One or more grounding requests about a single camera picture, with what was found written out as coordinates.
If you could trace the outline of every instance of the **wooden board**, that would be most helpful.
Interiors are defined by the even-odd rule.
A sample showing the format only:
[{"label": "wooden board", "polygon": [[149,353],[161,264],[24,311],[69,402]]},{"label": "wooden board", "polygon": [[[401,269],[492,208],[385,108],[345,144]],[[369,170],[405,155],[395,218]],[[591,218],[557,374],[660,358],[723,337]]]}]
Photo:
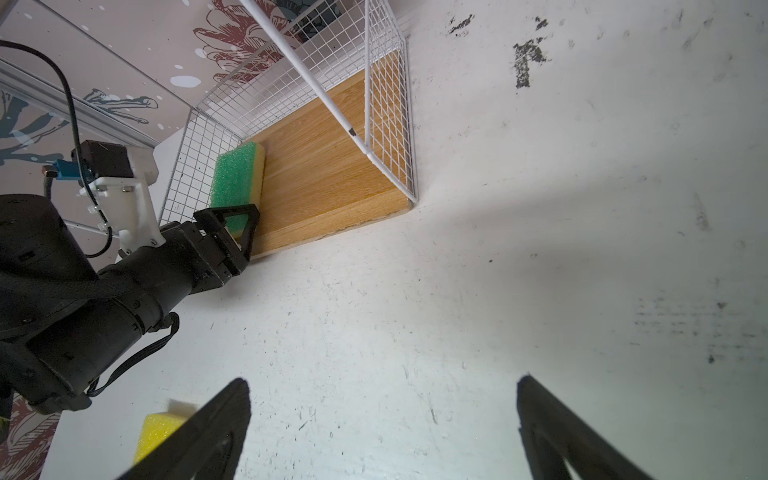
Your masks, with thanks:
[{"label": "wooden board", "polygon": [[[329,94],[355,131],[362,134],[363,72]],[[319,99],[250,141],[262,144],[266,150],[254,257],[400,214],[411,207],[408,197],[362,154]]]}]

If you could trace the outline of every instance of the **white table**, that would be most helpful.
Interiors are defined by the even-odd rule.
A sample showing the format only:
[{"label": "white table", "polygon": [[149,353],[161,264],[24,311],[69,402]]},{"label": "white table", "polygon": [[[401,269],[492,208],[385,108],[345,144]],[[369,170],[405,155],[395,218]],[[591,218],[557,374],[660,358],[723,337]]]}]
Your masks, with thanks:
[{"label": "white table", "polygon": [[654,477],[762,475],[768,10],[715,4],[397,2],[421,202],[187,298],[43,478],[116,477],[238,376],[239,478],[530,478],[527,372]]}]

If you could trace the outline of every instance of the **white wire basket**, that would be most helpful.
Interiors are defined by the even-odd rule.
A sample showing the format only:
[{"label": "white wire basket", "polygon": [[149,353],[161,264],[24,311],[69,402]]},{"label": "white wire basket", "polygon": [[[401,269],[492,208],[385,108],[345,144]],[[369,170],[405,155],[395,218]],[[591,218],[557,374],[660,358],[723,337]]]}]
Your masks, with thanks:
[{"label": "white wire basket", "polygon": [[[349,141],[416,203],[406,41],[387,0],[318,0],[280,32],[253,0],[241,1],[271,40],[190,109],[161,223],[192,220],[196,210],[209,205],[220,154],[318,96],[348,131]],[[364,140],[327,94],[361,71]]]}]

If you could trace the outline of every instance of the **wire mesh panel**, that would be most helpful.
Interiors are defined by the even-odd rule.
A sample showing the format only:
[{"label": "wire mesh panel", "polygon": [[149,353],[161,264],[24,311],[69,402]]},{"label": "wire mesh panel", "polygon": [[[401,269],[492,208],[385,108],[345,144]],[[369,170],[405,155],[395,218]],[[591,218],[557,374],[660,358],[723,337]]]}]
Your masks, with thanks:
[{"label": "wire mesh panel", "polygon": [[[367,66],[360,101],[368,104],[369,141],[359,147],[416,201],[406,42],[387,0],[317,0],[281,33],[326,91]],[[316,96],[278,47],[263,41],[190,112],[161,219],[190,220],[207,207],[217,156]]]},{"label": "wire mesh panel", "polygon": [[216,159],[241,141],[219,122],[194,108],[190,111],[163,203],[161,223],[192,220],[195,211],[208,208]]}]

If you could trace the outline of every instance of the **green sponge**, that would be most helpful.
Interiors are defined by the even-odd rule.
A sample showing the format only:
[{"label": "green sponge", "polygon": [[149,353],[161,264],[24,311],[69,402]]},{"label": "green sponge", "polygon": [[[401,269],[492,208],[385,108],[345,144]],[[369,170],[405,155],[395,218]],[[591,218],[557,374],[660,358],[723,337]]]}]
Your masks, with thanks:
[{"label": "green sponge", "polygon": [[[256,204],[258,207],[264,159],[264,147],[253,142],[219,155],[214,169],[214,181],[210,187],[210,205],[232,207]],[[233,237],[239,237],[243,233],[247,220],[246,215],[227,219],[227,228]]]}]

